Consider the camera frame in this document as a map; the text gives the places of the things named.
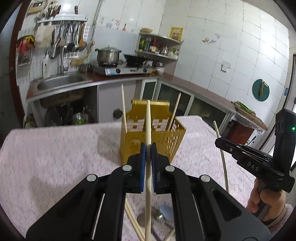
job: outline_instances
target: yellow plastic basket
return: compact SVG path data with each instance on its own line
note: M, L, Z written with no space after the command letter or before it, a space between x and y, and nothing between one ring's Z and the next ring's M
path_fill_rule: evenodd
M126 113L127 133L123 120L121 123L120 158L122 165L127 163L129 156L138 154L141 143L145 142L147 102L133 99L131 103L132 109ZM186 129L174 118L171 130L167 130L172 116L169 107L168 101L150 102L152 143L156 143L159 154L167 156L172 162Z

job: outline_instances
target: stainless steel sink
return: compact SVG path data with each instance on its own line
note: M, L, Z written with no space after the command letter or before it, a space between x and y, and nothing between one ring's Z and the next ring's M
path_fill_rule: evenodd
M37 84L37 89L40 91L47 91L60 87L67 87L76 84L87 83L90 81L91 80L88 80L84 76L79 74L57 76L54 78L42 80L40 83Z

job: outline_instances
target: table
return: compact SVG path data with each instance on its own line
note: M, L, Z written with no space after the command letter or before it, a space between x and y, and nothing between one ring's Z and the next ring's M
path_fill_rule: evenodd
M191 176L207 174L225 188L215 131L199 116L178 120L186 128L172 165ZM28 228L88 174L110 174L120 166L121 123L13 130L0 151L0 204L19 232ZM225 153L229 192L246 206L255 177ZM144 194L127 194L135 216L144 211ZM171 197L152 195L152 206ZM155 222L164 238L169 229ZM125 213L122 240L138 240Z

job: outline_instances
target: round cutting board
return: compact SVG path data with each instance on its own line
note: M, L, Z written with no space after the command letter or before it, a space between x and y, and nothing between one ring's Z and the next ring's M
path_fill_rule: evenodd
M252 87L252 92L254 97L259 100L259 101L265 101L268 96L269 96L269 86L266 86L265 84L263 84L263 94L260 97L259 96L259 92L261 89L261 85L262 85L262 79L258 79L254 82L253 87Z

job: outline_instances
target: human hand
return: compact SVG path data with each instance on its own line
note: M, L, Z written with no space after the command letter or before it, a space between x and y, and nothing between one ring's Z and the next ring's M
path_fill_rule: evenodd
M246 206L246 210L251 213L258 211L258 204L260 200L270 205L270 209L265 217L262 219L263 222L268 220L276 219L283 211L286 204L286 192L281 190L280 192L274 192L268 189L258 192L259 179L255 179L254 188L251 191L250 199Z

